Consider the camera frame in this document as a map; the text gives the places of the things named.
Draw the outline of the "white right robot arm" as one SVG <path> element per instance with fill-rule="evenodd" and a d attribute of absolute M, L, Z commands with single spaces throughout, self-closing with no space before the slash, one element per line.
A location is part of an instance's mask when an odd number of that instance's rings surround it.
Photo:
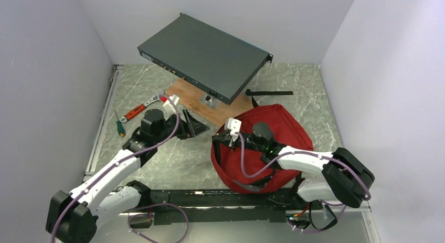
<path fill-rule="evenodd" d="M 363 201 L 372 197 L 370 187 L 375 176 L 346 148 L 338 147 L 333 152 L 297 149 L 279 143 L 265 122 L 254 124 L 251 133 L 243 133 L 241 121 L 234 118 L 228 119 L 223 130 L 211 139 L 232 150 L 240 148 L 240 170 L 246 178 L 255 178 L 268 168 L 310 174 L 289 195 L 289 202 L 296 209 L 331 197 L 345 206 L 359 208 Z M 264 163 L 252 174 L 246 171 L 247 151 L 259 152 Z"/>

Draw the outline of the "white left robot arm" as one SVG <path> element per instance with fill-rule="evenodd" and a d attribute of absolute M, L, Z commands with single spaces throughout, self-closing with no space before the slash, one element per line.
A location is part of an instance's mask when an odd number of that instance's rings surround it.
<path fill-rule="evenodd" d="M 168 118 L 159 109 L 146 111 L 140 126 L 106 166 L 80 186 L 67 193 L 58 191 L 51 198 L 45 227 L 50 241 L 90 242 L 96 231 L 118 214 L 147 210 L 153 202 L 145 184 L 130 181 L 115 194 L 112 191 L 171 138 L 194 138 L 207 130 L 209 127 L 186 109 L 174 111 Z"/>

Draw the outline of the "red backpack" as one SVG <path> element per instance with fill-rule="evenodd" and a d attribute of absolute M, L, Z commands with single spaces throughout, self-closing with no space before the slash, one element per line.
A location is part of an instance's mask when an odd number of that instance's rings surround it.
<path fill-rule="evenodd" d="M 253 125 L 265 122 L 274 133 L 279 143 L 290 145 L 297 149 L 313 150 L 313 143 L 304 128 L 280 104 L 258 105 L 255 96 L 288 96 L 292 91 L 251 91 L 246 95 L 252 97 L 253 109 L 248 110 L 235 118 L 241 121 L 241 131 L 251 133 Z M 282 171 L 268 168 L 255 178 L 246 178 L 240 170 L 240 148 L 234 151 L 221 144 L 211 145 L 211 161 L 222 182 L 232 191 L 242 194 L 272 193 L 296 178 L 299 171 Z M 264 166 L 260 160 L 260 153 L 256 151 L 246 152 L 246 171 L 255 173 Z"/>

